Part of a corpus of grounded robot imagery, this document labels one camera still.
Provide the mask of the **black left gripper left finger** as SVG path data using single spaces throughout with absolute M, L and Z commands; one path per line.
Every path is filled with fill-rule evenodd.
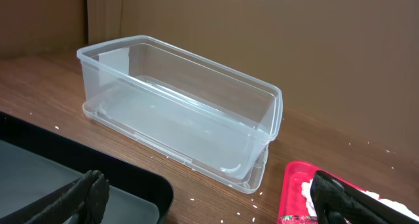
M 110 184 L 99 170 L 82 177 L 1 218 L 1 224 L 101 223 Z

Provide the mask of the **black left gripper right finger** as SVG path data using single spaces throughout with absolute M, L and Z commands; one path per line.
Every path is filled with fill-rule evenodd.
M 322 170 L 314 174 L 310 196 L 319 224 L 418 224 Z

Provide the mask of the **white napkin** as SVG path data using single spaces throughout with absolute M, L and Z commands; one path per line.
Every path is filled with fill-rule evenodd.
M 311 196 L 310 196 L 310 188 L 312 186 L 312 179 L 309 182 L 302 182 L 301 188 L 301 195 L 306 199 L 306 208 L 308 210 L 309 216 L 316 217 L 316 211 L 314 209 L 314 204 L 312 202 Z M 388 200 L 385 198 L 380 198 L 380 195 L 378 193 L 370 192 L 370 191 L 361 191 L 367 196 L 370 196 L 371 198 L 385 204 L 386 206 L 410 217 L 414 220 L 418 221 L 418 216 L 414 214 L 412 211 L 410 211 L 404 204 Z

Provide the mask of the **red strawberry snack wrapper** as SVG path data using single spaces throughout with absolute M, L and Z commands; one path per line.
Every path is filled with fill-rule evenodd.
M 318 224 L 316 216 L 285 215 L 279 218 L 278 224 Z

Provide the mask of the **red plastic tray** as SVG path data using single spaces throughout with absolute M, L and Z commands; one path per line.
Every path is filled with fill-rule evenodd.
M 309 215 L 306 199 L 301 195 L 301 185 L 302 182 L 309 182 L 313 179 L 317 170 L 322 170 L 322 168 L 299 160 L 290 162 L 286 166 L 278 220 L 285 215 Z

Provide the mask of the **black tray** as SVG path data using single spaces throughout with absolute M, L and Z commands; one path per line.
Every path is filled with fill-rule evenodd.
M 99 170 L 109 180 L 101 223 L 164 223 L 174 191 L 164 177 L 1 114 L 1 218 Z

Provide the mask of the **clear plastic bin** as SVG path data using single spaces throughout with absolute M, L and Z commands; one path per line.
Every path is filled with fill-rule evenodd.
M 153 37 L 80 48 L 86 106 L 183 160 L 243 179 L 276 139 L 281 90 Z

